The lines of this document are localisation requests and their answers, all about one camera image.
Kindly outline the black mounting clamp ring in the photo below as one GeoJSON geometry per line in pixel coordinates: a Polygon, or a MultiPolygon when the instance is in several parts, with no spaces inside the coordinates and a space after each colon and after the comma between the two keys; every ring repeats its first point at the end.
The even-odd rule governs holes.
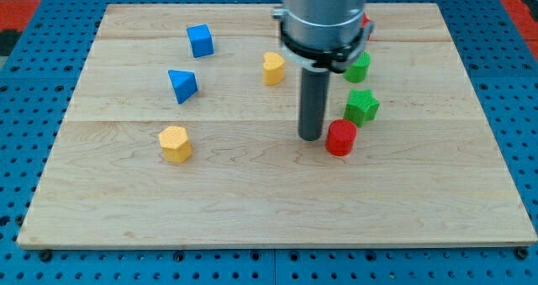
{"type": "Polygon", "coordinates": [[[359,34],[350,43],[340,48],[312,49],[293,40],[283,26],[283,23],[279,24],[282,52],[299,66],[310,71],[345,72],[364,52],[368,41],[361,28],[359,34]]]}

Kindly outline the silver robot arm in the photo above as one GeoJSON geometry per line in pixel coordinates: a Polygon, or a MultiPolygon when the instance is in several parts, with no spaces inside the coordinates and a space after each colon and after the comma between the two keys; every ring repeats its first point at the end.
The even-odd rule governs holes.
{"type": "Polygon", "coordinates": [[[298,135],[320,138],[330,75],[344,73],[364,52],[375,24],[364,23],[367,0],[282,0],[279,23],[282,52],[301,67],[298,135]]]}

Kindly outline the red block behind arm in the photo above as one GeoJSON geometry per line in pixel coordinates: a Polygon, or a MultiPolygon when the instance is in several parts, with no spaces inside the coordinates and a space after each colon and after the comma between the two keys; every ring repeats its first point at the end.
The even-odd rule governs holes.
{"type": "Polygon", "coordinates": [[[370,20],[370,18],[367,16],[366,13],[363,14],[363,17],[362,17],[362,23],[361,23],[361,28],[363,30],[363,33],[364,33],[364,36],[369,40],[370,39],[370,35],[373,31],[373,27],[374,25],[372,24],[372,21],[370,20]]]}

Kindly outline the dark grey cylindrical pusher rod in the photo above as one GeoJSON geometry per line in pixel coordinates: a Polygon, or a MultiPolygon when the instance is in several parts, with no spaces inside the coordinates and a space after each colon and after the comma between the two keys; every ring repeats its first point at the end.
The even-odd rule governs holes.
{"type": "Polygon", "coordinates": [[[315,141],[322,134],[329,83],[328,71],[302,69],[298,135],[303,140],[315,141]]]}

